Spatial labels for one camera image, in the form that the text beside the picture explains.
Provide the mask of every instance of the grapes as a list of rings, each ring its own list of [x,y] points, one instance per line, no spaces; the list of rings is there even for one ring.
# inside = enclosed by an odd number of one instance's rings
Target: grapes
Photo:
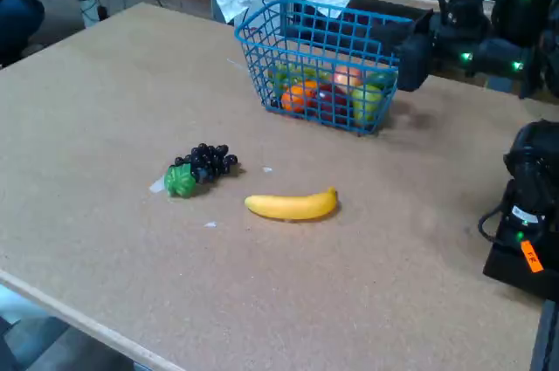
[[[192,177],[194,178],[196,183],[200,183],[200,174],[198,173],[198,171],[196,169],[191,170],[190,174],[192,175]]]
[[[190,174],[197,183],[213,182],[221,175],[228,175],[231,167],[238,164],[236,155],[228,155],[229,147],[221,144],[217,147],[201,142],[190,150],[190,154],[175,158],[171,167],[190,164]]]
[[[229,152],[229,147],[227,146],[227,144],[222,144],[221,146],[217,146],[216,148],[216,154],[219,155],[220,157],[225,157],[228,152]]]
[[[200,157],[199,155],[192,155],[192,157],[190,157],[190,164],[193,168],[201,168],[204,165],[202,162],[202,157]]]
[[[228,155],[225,159],[229,162],[230,165],[235,166],[238,163],[238,159],[236,155]]]

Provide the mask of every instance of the orange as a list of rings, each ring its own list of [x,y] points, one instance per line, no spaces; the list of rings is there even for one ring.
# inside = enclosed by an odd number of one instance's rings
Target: orange
[[[318,83],[313,80],[292,85],[281,95],[281,105],[288,112],[305,112],[305,105],[310,106],[317,90]]]

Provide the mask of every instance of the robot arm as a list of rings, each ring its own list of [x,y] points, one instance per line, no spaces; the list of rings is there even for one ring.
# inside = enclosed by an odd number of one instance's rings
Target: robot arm
[[[483,0],[438,0],[400,45],[398,87],[414,91],[434,62],[522,82],[521,97],[543,84],[559,95],[559,0],[494,0],[491,20]]]

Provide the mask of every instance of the green apple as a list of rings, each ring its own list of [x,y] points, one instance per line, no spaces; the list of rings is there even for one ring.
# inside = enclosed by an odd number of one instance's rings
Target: green apple
[[[375,119],[376,110],[383,99],[383,91],[372,85],[363,85],[353,88],[351,98],[356,125],[366,127]]]

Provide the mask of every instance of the red apple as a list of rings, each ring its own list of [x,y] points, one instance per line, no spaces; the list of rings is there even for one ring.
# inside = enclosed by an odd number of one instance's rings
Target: red apple
[[[358,68],[337,65],[333,81],[344,93],[351,94],[351,88],[363,84],[363,73]]]
[[[338,87],[321,85],[316,94],[315,106],[315,109],[310,109],[308,112],[311,116],[334,122],[339,126],[348,125],[348,98]]]

